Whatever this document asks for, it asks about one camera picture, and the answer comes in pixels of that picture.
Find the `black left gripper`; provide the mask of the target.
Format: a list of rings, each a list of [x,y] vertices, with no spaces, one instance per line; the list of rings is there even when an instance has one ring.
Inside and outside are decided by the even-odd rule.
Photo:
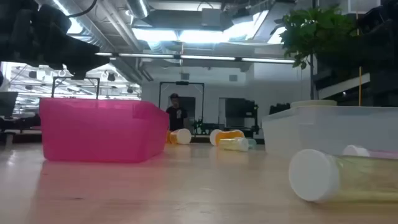
[[[48,4],[15,2],[15,61],[67,70],[74,80],[84,80],[90,67],[109,63],[100,48],[67,34],[71,16]]]

